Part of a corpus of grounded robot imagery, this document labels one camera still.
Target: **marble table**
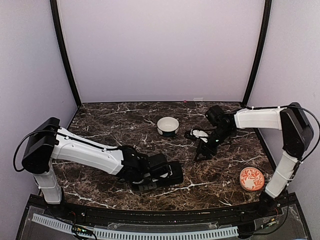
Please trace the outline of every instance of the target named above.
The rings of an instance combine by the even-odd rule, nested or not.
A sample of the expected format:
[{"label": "marble table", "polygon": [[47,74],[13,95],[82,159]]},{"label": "marble table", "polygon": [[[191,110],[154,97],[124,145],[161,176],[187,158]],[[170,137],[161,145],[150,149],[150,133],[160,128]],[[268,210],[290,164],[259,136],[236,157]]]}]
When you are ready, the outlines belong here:
[{"label": "marble table", "polygon": [[[238,130],[231,144],[218,148],[217,155],[194,162],[198,142],[184,138],[191,128],[211,128],[204,113],[215,104],[224,111],[240,108],[232,102],[124,102],[86,103],[75,115],[69,130],[109,146],[131,145],[140,153],[164,153],[178,160],[182,184],[147,192],[134,192],[125,183],[101,170],[57,160],[53,163],[67,202],[86,206],[141,211],[182,211],[235,206],[259,199],[260,192],[242,189],[239,175],[255,167],[268,183],[273,169],[253,129]],[[177,118],[179,133],[174,138],[158,134],[156,123],[166,116]]]}]

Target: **white power outlet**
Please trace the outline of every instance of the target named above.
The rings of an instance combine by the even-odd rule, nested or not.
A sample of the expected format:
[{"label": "white power outlet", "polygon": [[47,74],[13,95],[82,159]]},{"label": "white power outlet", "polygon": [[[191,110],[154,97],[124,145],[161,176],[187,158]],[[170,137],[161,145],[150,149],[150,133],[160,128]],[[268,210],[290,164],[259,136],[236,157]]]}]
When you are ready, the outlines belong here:
[{"label": "white power outlet", "polygon": [[193,99],[194,102],[203,102],[204,101],[204,98],[203,97],[195,97]]}]

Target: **bowl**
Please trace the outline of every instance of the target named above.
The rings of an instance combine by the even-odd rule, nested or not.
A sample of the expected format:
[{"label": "bowl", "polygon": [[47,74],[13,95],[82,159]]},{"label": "bowl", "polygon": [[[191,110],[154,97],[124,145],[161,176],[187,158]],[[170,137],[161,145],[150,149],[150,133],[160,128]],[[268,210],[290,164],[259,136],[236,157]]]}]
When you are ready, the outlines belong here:
[{"label": "bowl", "polygon": [[265,185],[265,177],[258,169],[246,167],[240,173],[240,184],[249,192],[258,191]]},{"label": "bowl", "polygon": [[157,123],[158,133],[164,137],[173,137],[179,130],[179,121],[171,116],[161,118]]}]

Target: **black pole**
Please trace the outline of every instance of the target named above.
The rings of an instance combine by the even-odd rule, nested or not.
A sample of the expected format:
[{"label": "black pole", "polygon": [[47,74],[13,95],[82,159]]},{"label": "black pole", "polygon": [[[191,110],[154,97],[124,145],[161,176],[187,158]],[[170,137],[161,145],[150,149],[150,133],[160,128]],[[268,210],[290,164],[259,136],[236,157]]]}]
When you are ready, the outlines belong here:
[{"label": "black pole", "polygon": [[73,98],[75,100],[77,107],[79,108],[82,103],[80,100],[80,96],[79,96],[79,93],[77,90],[76,82],[75,82],[74,76],[72,74],[70,63],[69,63],[69,58],[68,58],[67,49],[66,49],[66,45],[65,45],[65,41],[64,41],[64,36],[62,33],[62,29],[61,29],[57,0],[50,0],[50,5],[51,5],[51,12],[52,12],[52,18],[53,18],[53,23],[54,23],[56,39],[58,41],[65,73],[66,73],[66,76],[69,81],[69,85],[70,85],[70,88],[71,88],[71,91],[73,94]]},{"label": "black pole", "polygon": [[247,106],[252,89],[255,84],[262,52],[264,50],[264,45],[265,45],[265,40],[266,40],[266,35],[267,35],[267,30],[268,30],[269,17],[270,17],[270,12],[271,12],[271,4],[272,4],[272,0],[265,0],[261,30],[260,30],[260,35],[259,35],[259,41],[258,41],[258,45],[256,47],[255,57],[254,57],[249,81],[246,86],[246,90],[245,90],[244,97],[242,100],[243,106]]}]

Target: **white cable tray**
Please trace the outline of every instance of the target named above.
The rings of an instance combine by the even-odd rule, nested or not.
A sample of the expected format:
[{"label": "white cable tray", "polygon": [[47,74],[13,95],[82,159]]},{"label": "white cable tray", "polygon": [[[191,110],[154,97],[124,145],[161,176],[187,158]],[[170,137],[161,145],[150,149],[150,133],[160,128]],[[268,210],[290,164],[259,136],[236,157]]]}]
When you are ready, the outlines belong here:
[{"label": "white cable tray", "polygon": [[[72,234],[72,226],[63,223],[54,218],[43,216],[40,214],[33,214],[32,221],[43,226]],[[226,227],[215,230],[192,231],[192,232],[168,232],[168,233],[144,233],[144,232],[129,232],[129,231],[115,231],[102,228],[92,228],[84,226],[85,228],[94,232],[100,240],[216,240],[230,237],[237,237],[238,227]],[[80,236],[89,237],[86,234],[79,233]]]}]

